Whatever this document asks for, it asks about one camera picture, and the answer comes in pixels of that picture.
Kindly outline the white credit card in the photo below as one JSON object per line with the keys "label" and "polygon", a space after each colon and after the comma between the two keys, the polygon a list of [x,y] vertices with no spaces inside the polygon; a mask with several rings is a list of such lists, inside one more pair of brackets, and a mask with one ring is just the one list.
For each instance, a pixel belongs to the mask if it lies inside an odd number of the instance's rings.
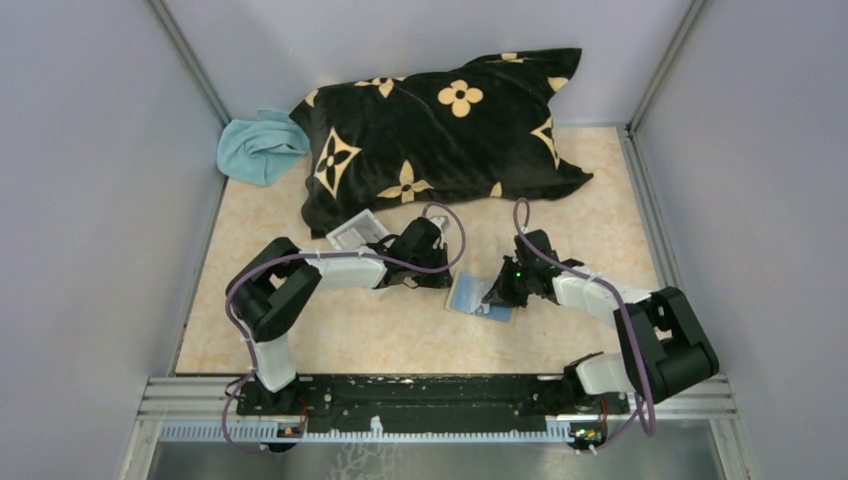
{"label": "white credit card", "polygon": [[463,313],[485,317],[491,313],[491,304],[485,298],[492,287],[492,283],[485,281],[472,281],[461,288],[460,307]]}

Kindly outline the white plastic card box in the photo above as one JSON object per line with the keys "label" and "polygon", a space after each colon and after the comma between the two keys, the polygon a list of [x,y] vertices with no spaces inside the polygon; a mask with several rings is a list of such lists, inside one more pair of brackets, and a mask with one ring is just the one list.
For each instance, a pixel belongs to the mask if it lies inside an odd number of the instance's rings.
{"label": "white plastic card box", "polygon": [[377,243],[389,235],[390,232],[376,215],[365,209],[330,231],[325,238],[336,250],[349,251]]}

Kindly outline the beige card holder wallet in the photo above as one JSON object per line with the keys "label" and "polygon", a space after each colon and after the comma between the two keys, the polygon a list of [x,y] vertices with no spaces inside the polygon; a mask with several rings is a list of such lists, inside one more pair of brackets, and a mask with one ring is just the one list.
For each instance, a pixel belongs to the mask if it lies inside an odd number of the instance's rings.
{"label": "beige card holder wallet", "polygon": [[514,315],[513,309],[483,302],[494,282],[494,277],[481,277],[467,271],[458,272],[448,293],[445,309],[452,313],[509,323]]}

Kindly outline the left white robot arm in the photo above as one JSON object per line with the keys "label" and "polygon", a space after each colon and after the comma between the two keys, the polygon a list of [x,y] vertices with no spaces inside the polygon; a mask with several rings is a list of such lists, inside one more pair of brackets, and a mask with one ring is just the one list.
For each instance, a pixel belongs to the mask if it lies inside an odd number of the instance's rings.
{"label": "left white robot arm", "polygon": [[399,235],[348,251],[308,251],[272,240],[226,289],[225,312],[248,343],[260,399],[277,414],[292,411],[300,388],[288,333],[317,292],[397,285],[446,289],[453,278],[443,240],[444,216],[418,217]]}

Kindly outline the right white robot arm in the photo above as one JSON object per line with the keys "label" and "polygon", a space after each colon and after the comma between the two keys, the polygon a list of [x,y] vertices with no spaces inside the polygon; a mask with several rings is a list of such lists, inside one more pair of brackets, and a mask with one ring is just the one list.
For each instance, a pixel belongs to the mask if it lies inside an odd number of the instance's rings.
{"label": "right white robot arm", "polygon": [[660,403],[720,370],[715,350],[685,293],[618,285],[576,259],[561,260],[542,230],[519,234],[485,304],[524,307],[535,295],[587,313],[616,331],[617,353],[592,353],[563,371],[563,398],[590,411],[609,393]]}

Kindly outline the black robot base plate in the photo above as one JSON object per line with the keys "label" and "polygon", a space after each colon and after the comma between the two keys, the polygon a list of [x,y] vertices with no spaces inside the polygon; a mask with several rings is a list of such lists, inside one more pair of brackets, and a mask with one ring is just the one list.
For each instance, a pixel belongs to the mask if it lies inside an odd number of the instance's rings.
{"label": "black robot base plate", "polygon": [[272,393],[257,380],[237,395],[243,416],[292,415],[309,433],[365,432],[378,418],[387,433],[541,432],[558,415],[627,414],[611,393],[574,402],[560,374],[300,374]]}

